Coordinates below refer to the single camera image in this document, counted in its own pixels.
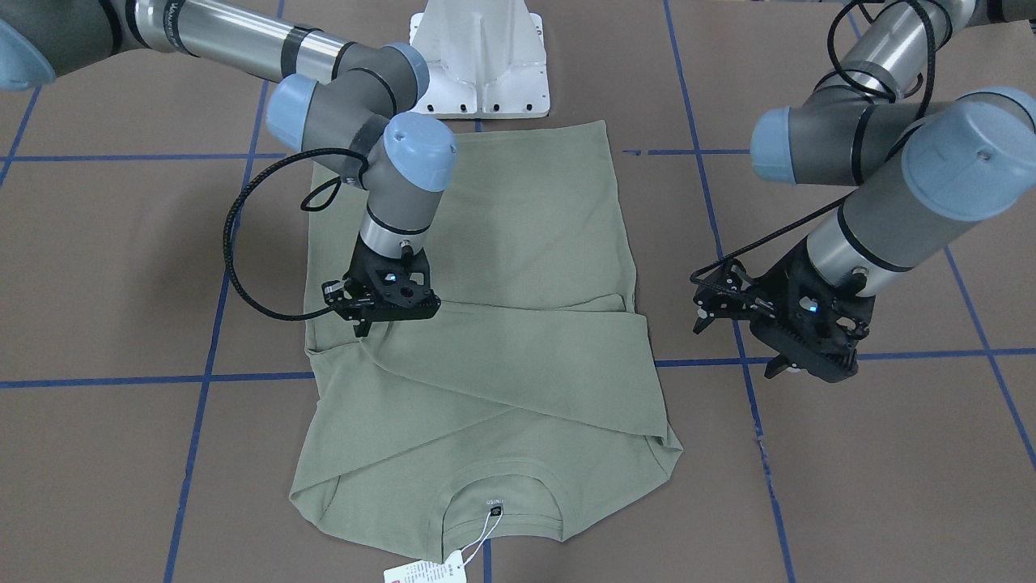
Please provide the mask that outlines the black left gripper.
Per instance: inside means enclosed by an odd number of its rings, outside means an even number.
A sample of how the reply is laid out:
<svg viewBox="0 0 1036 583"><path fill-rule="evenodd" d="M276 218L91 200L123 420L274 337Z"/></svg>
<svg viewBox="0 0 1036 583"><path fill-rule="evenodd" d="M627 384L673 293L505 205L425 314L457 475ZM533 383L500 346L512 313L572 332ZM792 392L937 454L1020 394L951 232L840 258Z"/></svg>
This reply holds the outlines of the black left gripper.
<svg viewBox="0 0 1036 583"><path fill-rule="evenodd" d="M858 373L857 344L869 336L872 296L840 296L813 268L805 240L792 247L756 287L775 307L774 317L750 320L749 329L775 355L762 376L806 370L829 383Z"/></svg>

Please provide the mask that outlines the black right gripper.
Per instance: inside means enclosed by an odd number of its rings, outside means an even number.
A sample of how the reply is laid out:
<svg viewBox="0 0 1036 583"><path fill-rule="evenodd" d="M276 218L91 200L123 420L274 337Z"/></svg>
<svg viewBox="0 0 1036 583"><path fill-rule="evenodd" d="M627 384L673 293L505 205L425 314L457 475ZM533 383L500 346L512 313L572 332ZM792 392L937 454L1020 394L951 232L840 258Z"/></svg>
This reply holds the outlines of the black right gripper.
<svg viewBox="0 0 1036 583"><path fill-rule="evenodd" d="M356 338L369 336L373 321L429 320L441 305L431 288L425 251L388 258L358 242L346 273L348 307Z"/></svg>

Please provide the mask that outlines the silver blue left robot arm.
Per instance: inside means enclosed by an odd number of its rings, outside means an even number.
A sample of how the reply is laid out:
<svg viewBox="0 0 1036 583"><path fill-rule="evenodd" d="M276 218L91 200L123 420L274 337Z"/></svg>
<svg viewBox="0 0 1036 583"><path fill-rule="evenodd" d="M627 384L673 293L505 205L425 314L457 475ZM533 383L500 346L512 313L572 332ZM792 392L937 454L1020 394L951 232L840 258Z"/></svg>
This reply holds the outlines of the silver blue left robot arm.
<svg viewBox="0 0 1036 583"><path fill-rule="evenodd" d="M759 118L767 181L850 194L749 285L749 329L776 351L766 377L857 372L877 292L1034 187L1034 99L1011 87L932 103L936 51L963 29L1031 21L1032 1L887 1L806 103Z"/></svg>

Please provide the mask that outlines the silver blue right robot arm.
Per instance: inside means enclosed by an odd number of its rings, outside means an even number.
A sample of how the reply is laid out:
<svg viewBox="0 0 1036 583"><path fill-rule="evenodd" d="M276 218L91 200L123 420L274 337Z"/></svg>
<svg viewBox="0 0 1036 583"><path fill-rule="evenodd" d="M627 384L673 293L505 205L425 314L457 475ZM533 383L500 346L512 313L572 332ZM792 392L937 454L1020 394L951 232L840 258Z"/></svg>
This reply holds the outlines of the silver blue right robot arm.
<svg viewBox="0 0 1036 583"><path fill-rule="evenodd" d="M1 27L4 90L41 87L132 49L274 82L267 129L290 155L244 185L223 225L223 262L248 305L293 320L244 291L233 228L259 184L310 159L333 176L304 199L303 211L322 211L344 185L367 191L367 206L347 272L323 283L325 307L299 319L336 313L365 337L374 322L429 320L440 309L424 246L450 185L456 140L443 122L414 111L430 72L411 45L371 48L225 1L4 1Z"/></svg>

